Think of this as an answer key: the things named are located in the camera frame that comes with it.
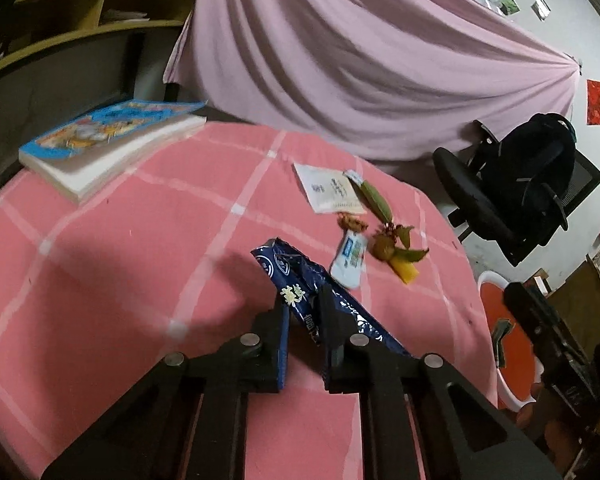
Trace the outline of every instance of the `human hand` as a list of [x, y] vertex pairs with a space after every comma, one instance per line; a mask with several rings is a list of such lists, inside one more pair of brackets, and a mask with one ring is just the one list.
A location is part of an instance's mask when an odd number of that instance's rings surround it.
[[[537, 399], [544, 386], [540, 383], [531, 386], [531, 396]], [[524, 430], [531, 423], [534, 402], [525, 404], [516, 416], [516, 426]], [[561, 475], [564, 475], [576, 459], [580, 444], [571, 428], [560, 420], [550, 420], [544, 427], [544, 439], [552, 456], [552, 462]]]

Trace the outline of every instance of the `backpack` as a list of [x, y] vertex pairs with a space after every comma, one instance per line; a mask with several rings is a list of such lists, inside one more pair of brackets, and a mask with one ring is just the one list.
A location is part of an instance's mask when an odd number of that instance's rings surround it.
[[486, 147], [480, 169], [487, 196], [513, 230], [567, 230], [562, 199], [575, 165], [575, 130], [559, 114], [536, 114], [500, 143]]

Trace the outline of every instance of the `silver screw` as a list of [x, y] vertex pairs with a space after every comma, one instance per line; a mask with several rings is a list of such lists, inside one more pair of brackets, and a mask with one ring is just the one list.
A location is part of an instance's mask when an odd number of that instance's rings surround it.
[[444, 359], [438, 354], [429, 354], [424, 358], [424, 364], [429, 368], [440, 368], [444, 363]]
[[172, 352], [164, 357], [164, 364], [167, 366], [180, 366], [184, 362], [184, 354], [181, 352]]
[[366, 346], [369, 344], [369, 338], [364, 334], [354, 334], [349, 338], [353, 346]]
[[247, 332], [240, 336], [240, 343], [245, 346], [256, 346], [260, 342], [260, 336], [253, 332]]

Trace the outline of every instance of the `plaid tablecloth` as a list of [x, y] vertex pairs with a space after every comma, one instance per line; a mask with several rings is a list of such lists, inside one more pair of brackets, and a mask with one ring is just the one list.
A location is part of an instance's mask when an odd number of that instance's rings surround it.
[[[414, 247], [431, 249], [419, 277], [405, 286], [367, 257], [354, 294], [408, 350], [442, 354], [496, 401], [468, 260], [422, 192], [316, 136], [210, 123], [80, 207], [27, 171], [1, 190], [0, 439], [23, 468], [41, 475], [167, 352], [213, 352], [272, 307], [250, 255], [268, 238], [328, 268], [342, 231], [313, 213], [293, 162], [355, 169], [416, 226]], [[357, 397], [324, 391], [300, 329], [284, 391], [250, 397], [246, 478], [362, 478]]]

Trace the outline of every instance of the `blue book cover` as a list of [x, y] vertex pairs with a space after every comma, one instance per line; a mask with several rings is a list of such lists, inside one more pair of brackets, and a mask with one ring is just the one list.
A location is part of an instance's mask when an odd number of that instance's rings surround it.
[[69, 158], [115, 142], [152, 124], [191, 113], [204, 105], [131, 99], [80, 116], [42, 134], [20, 149], [37, 158]]

